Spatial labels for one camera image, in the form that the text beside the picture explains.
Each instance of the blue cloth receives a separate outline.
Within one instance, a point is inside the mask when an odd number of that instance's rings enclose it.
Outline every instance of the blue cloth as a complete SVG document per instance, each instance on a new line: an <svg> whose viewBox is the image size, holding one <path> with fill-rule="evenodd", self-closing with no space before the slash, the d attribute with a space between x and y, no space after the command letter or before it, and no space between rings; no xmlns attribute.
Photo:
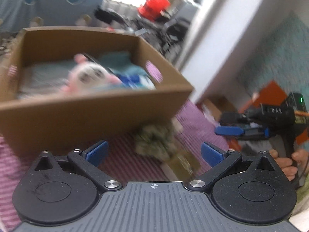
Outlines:
<svg viewBox="0 0 309 232"><path fill-rule="evenodd" d="M29 27L34 17L41 17L44 26L75 25L83 14L93 18L93 11L102 0L0 0L0 32L18 32Z"/></svg>
<svg viewBox="0 0 309 232"><path fill-rule="evenodd" d="M130 60L130 53L110 52L108 54L100 55L98 62L108 71L112 71L116 76L148 76L148 73L141 67L134 65Z"/></svg>

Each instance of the plush toy eye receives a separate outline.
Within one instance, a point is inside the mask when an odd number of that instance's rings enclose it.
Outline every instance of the plush toy eye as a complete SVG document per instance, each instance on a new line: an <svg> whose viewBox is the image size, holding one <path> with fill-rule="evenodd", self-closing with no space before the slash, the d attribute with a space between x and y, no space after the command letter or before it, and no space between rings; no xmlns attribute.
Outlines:
<svg viewBox="0 0 309 232"><path fill-rule="evenodd" d="M100 69L92 68L98 78L104 78L104 74Z"/></svg>
<svg viewBox="0 0 309 232"><path fill-rule="evenodd" d="M87 73L83 73L79 76L79 80L84 84L88 83L90 81L90 76Z"/></svg>

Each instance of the plush toy face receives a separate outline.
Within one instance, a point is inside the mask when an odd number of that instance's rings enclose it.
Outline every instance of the plush toy face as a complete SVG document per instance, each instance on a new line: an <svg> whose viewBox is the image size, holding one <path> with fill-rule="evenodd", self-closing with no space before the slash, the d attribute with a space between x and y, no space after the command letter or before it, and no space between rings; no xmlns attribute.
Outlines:
<svg viewBox="0 0 309 232"><path fill-rule="evenodd" d="M78 65L71 73L71 83L76 90L93 88L110 82L110 74L102 66L87 62Z"/></svg>

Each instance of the open cardboard box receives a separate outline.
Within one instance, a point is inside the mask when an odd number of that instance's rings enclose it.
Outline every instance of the open cardboard box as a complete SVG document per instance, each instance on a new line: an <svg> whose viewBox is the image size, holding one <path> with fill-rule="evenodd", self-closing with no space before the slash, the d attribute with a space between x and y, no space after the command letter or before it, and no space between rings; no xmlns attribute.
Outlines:
<svg viewBox="0 0 309 232"><path fill-rule="evenodd" d="M129 51L131 61L151 61L163 81L156 90L118 89L93 94L62 94L17 100L18 82L7 76L10 65L23 67L59 61L86 52ZM91 27L42 27L18 36L11 57L0 67L0 132L18 155L50 150L132 131L144 123L170 120L185 103L193 87L153 47L141 38Z"/></svg>

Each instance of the finger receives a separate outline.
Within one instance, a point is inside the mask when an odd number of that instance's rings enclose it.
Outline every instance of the finger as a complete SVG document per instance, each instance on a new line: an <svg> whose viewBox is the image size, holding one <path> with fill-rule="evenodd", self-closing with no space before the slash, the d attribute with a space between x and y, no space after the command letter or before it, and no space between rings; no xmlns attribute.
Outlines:
<svg viewBox="0 0 309 232"><path fill-rule="evenodd" d="M296 160L298 163L303 164L307 162L309 153L304 149L299 149L292 154L292 159Z"/></svg>
<svg viewBox="0 0 309 232"><path fill-rule="evenodd" d="M282 168L283 173L289 177L289 176L295 176L297 173L297 167L285 167Z"/></svg>
<svg viewBox="0 0 309 232"><path fill-rule="evenodd" d="M293 161L289 158L277 158L275 159L279 167L284 168L284 167L289 167L293 164Z"/></svg>
<svg viewBox="0 0 309 232"><path fill-rule="evenodd" d="M269 151L269 153L274 159L278 158L278 152L276 150L272 149Z"/></svg>
<svg viewBox="0 0 309 232"><path fill-rule="evenodd" d="M295 178L295 176L289 176L289 177L288 177L288 180L291 181L291 180L293 180L294 178Z"/></svg>

